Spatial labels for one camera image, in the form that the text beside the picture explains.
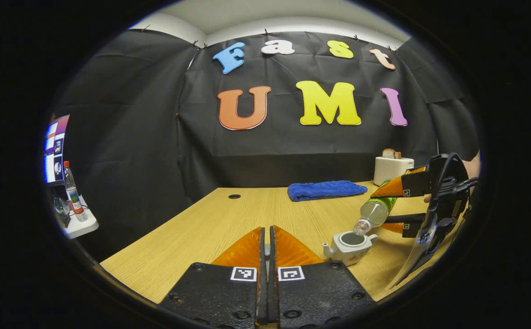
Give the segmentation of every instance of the wooden table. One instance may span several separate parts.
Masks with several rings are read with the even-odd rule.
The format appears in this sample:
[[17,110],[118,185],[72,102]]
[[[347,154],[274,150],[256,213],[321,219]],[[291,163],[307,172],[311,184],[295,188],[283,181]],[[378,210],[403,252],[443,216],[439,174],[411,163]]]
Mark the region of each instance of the wooden table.
[[[216,189],[101,265],[142,296],[161,302],[190,264],[211,263],[256,227],[266,228],[265,243],[269,243],[269,227],[278,225],[325,260],[322,242],[330,243],[334,234],[352,230],[359,219],[360,207],[377,189],[370,181],[359,185],[366,186],[368,192],[306,202],[292,202],[285,187]],[[241,197],[230,199],[230,194]],[[400,198],[391,214],[425,212],[427,207],[422,196]],[[372,233],[379,239],[362,260],[349,269],[370,296],[379,300],[433,264],[448,248],[455,232],[447,235],[428,263],[390,290],[385,288],[408,258],[414,239],[402,238],[401,234],[382,228],[373,229],[369,234]]]

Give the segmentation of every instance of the pink letter i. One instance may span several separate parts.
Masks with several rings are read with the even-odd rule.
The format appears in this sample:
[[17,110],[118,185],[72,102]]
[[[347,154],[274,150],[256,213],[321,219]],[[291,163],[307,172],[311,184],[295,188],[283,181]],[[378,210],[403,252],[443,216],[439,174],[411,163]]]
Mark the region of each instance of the pink letter i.
[[381,91],[387,97],[389,109],[391,110],[391,119],[389,120],[395,126],[407,126],[408,120],[404,118],[402,107],[399,105],[399,92],[392,88],[381,88]]

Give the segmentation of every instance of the letter m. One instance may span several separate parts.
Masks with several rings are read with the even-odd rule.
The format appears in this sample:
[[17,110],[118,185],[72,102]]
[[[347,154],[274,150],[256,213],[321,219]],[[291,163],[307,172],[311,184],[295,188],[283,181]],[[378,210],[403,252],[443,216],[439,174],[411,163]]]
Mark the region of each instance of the letter m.
[[360,125],[361,118],[355,109],[353,99],[353,87],[349,83],[336,83],[330,96],[316,83],[316,81],[299,81],[296,87],[303,91],[304,116],[300,118],[303,125],[319,125],[322,119],[316,114],[316,108],[327,123],[332,123],[335,119],[337,109],[339,117],[337,122],[341,125]]

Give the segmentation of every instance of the black curtain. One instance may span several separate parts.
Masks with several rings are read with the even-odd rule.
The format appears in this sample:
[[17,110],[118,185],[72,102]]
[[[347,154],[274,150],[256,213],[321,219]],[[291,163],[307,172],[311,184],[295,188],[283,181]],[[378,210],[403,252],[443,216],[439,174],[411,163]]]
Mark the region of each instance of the black curtain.
[[478,109],[459,75],[426,44],[415,38],[397,49],[414,75],[438,139],[439,153],[456,152],[471,160],[479,150],[474,114]]
[[[295,53],[261,52],[277,39],[292,42]],[[331,54],[329,40],[347,43],[353,58]],[[212,57],[236,42],[245,43],[244,63],[223,74]],[[396,69],[380,64],[373,48]],[[413,39],[392,51],[345,36],[287,32],[199,49],[161,32],[126,31],[90,59],[54,106],[57,116],[71,115],[64,160],[100,225],[78,239],[102,261],[218,187],[371,180],[384,148],[416,165],[453,151],[468,160],[478,150],[474,105],[450,72]],[[296,83],[304,80],[327,94],[338,82],[354,85],[361,124],[335,118],[302,125]],[[238,115],[249,116],[249,88],[260,85],[271,87],[263,123],[244,131],[223,127],[217,95],[242,90]],[[390,123],[381,88],[399,92],[407,126]]]
[[54,106],[70,114],[64,160],[99,228],[78,241],[103,261],[184,210],[176,109],[197,47],[126,31],[101,49]]
[[[268,40],[292,42],[293,54],[263,54]],[[337,58],[327,41],[349,45],[353,58]],[[213,56],[243,42],[244,63],[228,74]],[[394,71],[369,50],[388,54]],[[330,94],[337,82],[355,86],[361,125],[301,125],[303,94],[296,83],[313,80]],[[219,123],[217,94],[241,89],[238,114],[253,112],[249,88],[266,85],[267,116],[245,131]],[[391,112],[380,88],[399,91],[406,127],[389,122]],[[437,154],[435,125],[414,74],[397,52],[365,41],[326,33],[286,32],[253,35],[201,50],[185,74],[178,110],[182,174],[187,196],[199,200],[216,187],[281,187],[326,180],[365,181],[373,178],[375,157],[384,148],[402,151],[416,164]]]

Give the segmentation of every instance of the blue towel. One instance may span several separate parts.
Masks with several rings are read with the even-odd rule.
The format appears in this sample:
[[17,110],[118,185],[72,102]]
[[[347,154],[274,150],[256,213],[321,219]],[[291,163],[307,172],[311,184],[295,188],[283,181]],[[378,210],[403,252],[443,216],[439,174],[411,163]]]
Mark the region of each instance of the blue towel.
[[324,181],[322,183],[292,184],[288,186],[288,195],[292,201],[318,200],[339,196],[356,196],[367,192],[367,188],[352,181]]

